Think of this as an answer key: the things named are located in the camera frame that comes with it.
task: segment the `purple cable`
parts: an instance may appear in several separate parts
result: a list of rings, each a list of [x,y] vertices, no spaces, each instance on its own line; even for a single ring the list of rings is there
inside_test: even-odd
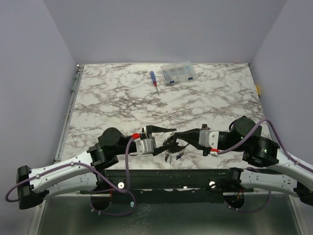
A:
[[[134,201],[134,206],[133,208],[129,211],[129,212],[126,212],[126,213],[122,213],[122,214],[113,214],[113,213],[107,213],[107,212],[100,212],[102,214],[107,214],[107,215],[113,215],[113,216],[125,216],[125,215],[129,215],[131,213],[134,212],[134,208],[135,208],[135,197],[134,195],[129,191],[130,190],[130,173],[129,173],[129,165],[128,165],[128,152],[129,152],[129,148],[130,148],[130,145],[131,143],[134,141],[133,138],[131,138],[128,143],[127,143],[127,146],[126,146],[126,151],[125,151],[125,165],[126,165],[126,179],[127,179],[127,189],[120,189],[118,188],[117,186],[115,186],[113,183],[111,183],[105,176],[103,176],[99,171],[97,171],[96,169],[94,169],[93,167],[91,167],[90,165],[87,165],[85,163],[75,163],[74,162],[74,165],[81,165],[81,166],[84,166],[88,169],[90,169],[92,172],[96,173],[101,179],[103,179],[108,185],[110,185],[112,187],[112,189],[106,189],[106,190],[102,190],[102,191],[97,191],[96,193],[100,193],[100,192],[107,192],[107,191],[112,191],[112,190],[116,190],[120,193],[128,193],[131,195],[133,201]],[[56,170],[59,170],[59,169],[62,169],[62,168],[65,168],[65,167],[68,167],[68,166],[71,166],[71,163],[68,163],[68,164],[65,164],[65,165],[61,165],[61,166],[57,166],[56,168],[53,168],[53,169],[50,169],[50,170],[47,170],[43,173],[40,173],[39,174],[39,177],[41,176],[44,176],[45,174],[48,174],[48,173],[51,173],[51,172],[54,172]],[[10,193],[16,189],[17,187],[33,180],[33,179],[36,179],[36,176],[33,176],[33,177],[30,177],[26,180],[23,180],[19,183],[17,183],[16,185],[14,185],[5,195],[5,200],[7,202],[18,202],[19,200],[18,199],[14,199],[14,200],[11,200],[9,199],[9,195]]]
[[[254,170],[254,171],[260,173],[259,170],[255,169],[255,168],[253,168],[253,167],[247,167],[246,170]],[[254,212],[258,212],[258,211],[264,209],[265,207],[267,207],[267,206],[269,205],[270,201],[271,201],[271,198],[272,198],[271,191],[268,191],[268,198],[267,198],[267,201],[266,201],[262,206],[260,206],[259,208],[254,209],[254,210],[250,210],[250,211],[244,211],[244,210],[241,210],[241,209],[233,208],[233,207],[231,207],[225,200],[224,200],[224,201],[225,201],[226,205],[228,205],[228,207],[229,207],[231,210],[233,210],[233,211],[237,211],[237,212],[240,212],[240,213],[254,213]]]
[[[257,124],[255,124],[255,126],[251,129],[251,131],[249,131],[249,133],[248,133],[241,141],[239,141],[237,144],[235,144],[234,146],[230,147],[229,149],[220,151],[220,152],[218,152],[217,154],[218,154],[218,155],[221,155],[221,154],[224,154],[224,153],[228,153],[228,152],[233,151],[234,149],[240,147],[244,142],[246,142],[247,139],[250,138],[250,136],[252,136],[252,134],[256,131],[256,129],[257,129],[263,122],[265,122],[265,121],[271,126],[271,128],[272,128],[272,130],[273,130],[273,132],[274,132],[274,134],[275,134],[275,136],[276,136],[276,138],[277,138],[277,140],[278,140],[278,143],[279,143],[279,145],[281,146],[281,148],[282,148],[282,150],[283,150],[283,152],[284,152],[284,154],[285,154],[293,163],[298,164],[298,165],[299,165],[300,167],[302,167],[303,169],[305,169],[305,170],[307,170],[307,171],[313,173],[313,169],[311,169],[311,168],[307,167],[306,165],[304,165],[304,164],[298,162],[296,159],[294,159],[294,158],[287,152],[287,150],[286,150],[286,148],[284,147],[284,145],[283,145],[283,143],[282,143],[282,141],[281,141],[281,139],[280,139],[280,137],[279,137],[279,135],[278,135],[278,133],[277,133],[277,131],[276,131],[274,125],[273,125],[273,123],[272,123],[268,118],[263,118],[263,119],[261,119]]]

